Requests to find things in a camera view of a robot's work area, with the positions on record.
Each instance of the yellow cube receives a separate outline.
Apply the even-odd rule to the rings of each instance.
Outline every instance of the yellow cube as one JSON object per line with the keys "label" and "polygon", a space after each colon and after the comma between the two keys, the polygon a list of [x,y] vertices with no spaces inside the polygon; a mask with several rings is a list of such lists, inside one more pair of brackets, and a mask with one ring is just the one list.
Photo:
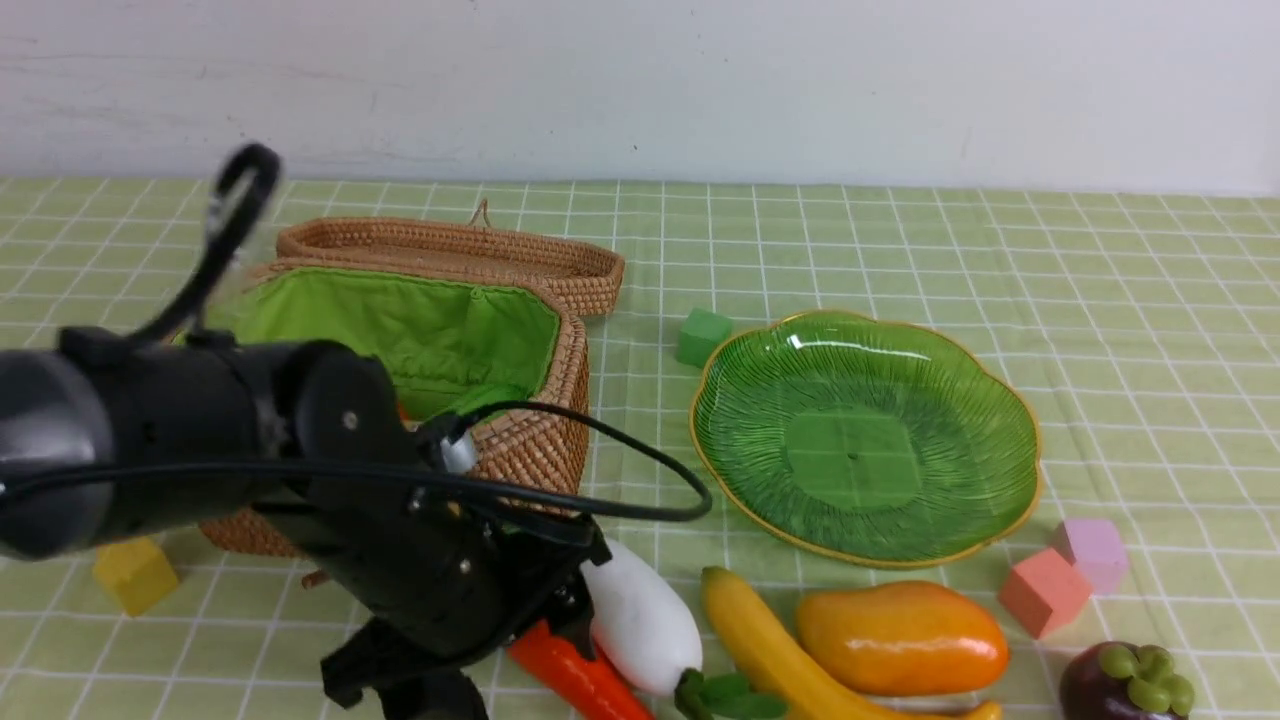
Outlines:
{"label": "yellow cube", "polygon": [[100,547],[93,578],[131,618],[142,615],[178,589],[177,573],[151,538]]}

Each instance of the banana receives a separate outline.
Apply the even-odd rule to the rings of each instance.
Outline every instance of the banana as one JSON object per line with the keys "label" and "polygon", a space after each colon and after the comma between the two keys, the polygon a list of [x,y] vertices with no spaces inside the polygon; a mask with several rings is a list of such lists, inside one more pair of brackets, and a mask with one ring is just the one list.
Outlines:
{"label": "banana", "polygon": [[787,702],[787,720],[1001,720],[1004,715],[989,701],[959,719],[908,715],[876,705],[828,675],[755,589],[724,568],[703,570],[703,607],[739,671],[756,691]]}

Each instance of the carrot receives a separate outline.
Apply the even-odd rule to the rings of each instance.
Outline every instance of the carrot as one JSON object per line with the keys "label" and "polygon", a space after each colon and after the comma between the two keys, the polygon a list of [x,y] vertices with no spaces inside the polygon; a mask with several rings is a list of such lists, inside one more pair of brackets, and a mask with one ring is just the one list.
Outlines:
{"label": "carrot", "polygon": [[585,720],[654,720],[626,680],[596,650],[596,660],[582,657],[573,643],[554,635],[547,620],[539,620],[515,643],[507,656],[526,673],[554,691]]}

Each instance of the green cube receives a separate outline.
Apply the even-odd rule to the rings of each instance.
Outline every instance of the green cube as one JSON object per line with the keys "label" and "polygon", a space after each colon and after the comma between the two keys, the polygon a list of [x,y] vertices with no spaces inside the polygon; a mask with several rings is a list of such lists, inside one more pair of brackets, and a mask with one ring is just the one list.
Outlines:
{"label": "green cube", "polygon": [[694,310],[680,325],[680,345],[676,346],[676,360],[685,365],[701,368],[712,352],[733,333],[733,320],[701,307]]}

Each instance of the tablecloth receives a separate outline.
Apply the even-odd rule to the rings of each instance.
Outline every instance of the tablecloth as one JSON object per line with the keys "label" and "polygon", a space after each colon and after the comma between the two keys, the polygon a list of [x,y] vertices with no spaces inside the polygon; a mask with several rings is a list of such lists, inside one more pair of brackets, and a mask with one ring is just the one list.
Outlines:
{"label": "tablecloth", "polygon": [[[260,228],[320,215],[466,222],[568,236],[628,261],[617,311],[589,320],[600,419],[696,466],[699,372],[675,361],[704,307],[759,327],[813,307],[924,324],[1016,387],[1039,419],[1047,492],[1006,542],[932,570],[870,571],[796,551],[717,497],[690,524],[609,523],[695,609],[708,669],[730,667],[698,609],[704,565],[753,582],[791,624],[805,591],[924,578],[1001,620],[1005,676],[980,697],[1010,720],[1057,717],[1074,652],[1106,638],[1170,648],[1199,717],[1280,717],[1280,199],[840,186],[292,182]],[[198,256],[206,186],[0,178],[0,346],[56,327],[145,320]],[[584,491],[681,502],[689,491],[621,446],[593,446]],[[1112,520],[1132,571],[1042,642],[995,596],[1062,518]],[[365,619],[305,562],[163,537],[180,589],[124,619],[90,555],[0,560],[0,719],[316,720],[344,714],[317,661]],[[500,656],[470,669],[498,720],[571,717]],[[974,697],[945,698],[960,707]],[[933,702],[897,703],[906,710]],[[673,717],[658,705],[660,717]]]}

